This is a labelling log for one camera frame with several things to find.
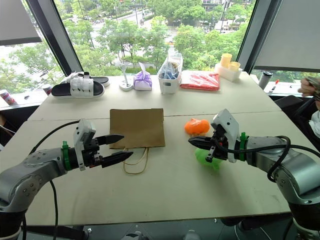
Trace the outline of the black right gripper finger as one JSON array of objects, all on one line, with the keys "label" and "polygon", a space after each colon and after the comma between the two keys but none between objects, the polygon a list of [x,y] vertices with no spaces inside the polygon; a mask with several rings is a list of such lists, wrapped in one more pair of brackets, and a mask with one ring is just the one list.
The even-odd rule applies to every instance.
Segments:
[{"label": "black right gripper finger", "polygon": [[189,139],[188,139],[188,142],[189,142],[191,145],[193,145],[193,146],[195,146],[195,147],[197,147],[197,148],[199,148],[199,149],[202,149],[202,150],[210,150],[211,147],[213,146],[213,143],[194,143],[194,142],[192,142],[192,139],[193,139],[193,138],[189,138]]},{"label": "black right gripper finger", "polygon": [[208,136],[196,136],[192,138],[192,142],[196,144],[214,144],[215,140]]}]

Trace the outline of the person's bare hand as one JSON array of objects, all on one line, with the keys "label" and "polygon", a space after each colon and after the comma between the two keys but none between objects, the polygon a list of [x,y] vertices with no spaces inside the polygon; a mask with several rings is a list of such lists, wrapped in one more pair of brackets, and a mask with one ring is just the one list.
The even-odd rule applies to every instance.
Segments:
[{"label": "person's bare hand", "polygon": [[315,96],[316,88],[306,78],[300,81],[300,88],[297,90],[303,97]]}]

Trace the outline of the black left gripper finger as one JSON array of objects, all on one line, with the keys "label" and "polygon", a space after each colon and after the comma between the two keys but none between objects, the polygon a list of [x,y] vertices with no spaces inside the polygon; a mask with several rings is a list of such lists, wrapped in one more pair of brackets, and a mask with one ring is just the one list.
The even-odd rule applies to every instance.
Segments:
[{"label": "black left gripper finger", "polygon": [[133,154],[132,151],[119,151],[109,156],[103,157],[100,161],[102,168],[106,168],[112,165],[116,165],[128,159]]},{"label": "black left gripper finger", "polygon": [[99,146],[101,145],[110,145],[122,140],[125,136],[121,134],[109,134],[96,137],[96,141]]}]

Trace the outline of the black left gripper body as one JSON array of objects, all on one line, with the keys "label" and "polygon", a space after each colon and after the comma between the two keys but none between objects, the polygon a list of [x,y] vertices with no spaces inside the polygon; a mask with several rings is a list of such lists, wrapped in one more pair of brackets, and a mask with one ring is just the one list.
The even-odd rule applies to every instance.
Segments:
[{"label": "black left gripper body", "polygon": [[85,167],[93,168],[101,165],[103,158],[100,155],[101,140],[101,137],[96,137],[83,144],[84,150],[81,153]]}]

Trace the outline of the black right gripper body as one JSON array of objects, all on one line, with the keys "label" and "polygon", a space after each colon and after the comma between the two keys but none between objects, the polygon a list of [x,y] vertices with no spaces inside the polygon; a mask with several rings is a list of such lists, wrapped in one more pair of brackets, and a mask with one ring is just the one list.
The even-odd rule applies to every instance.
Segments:
[{"label": "black right gripper body", "polygon": [[228,141],[225,136],[225,129],[218,124],[213,132],[212,137],[208,137],[209,153],[205,157],[206,162],[212,163],[213,159],[226,161],[228,159],[228,151],[224,150],[228,147]]}]

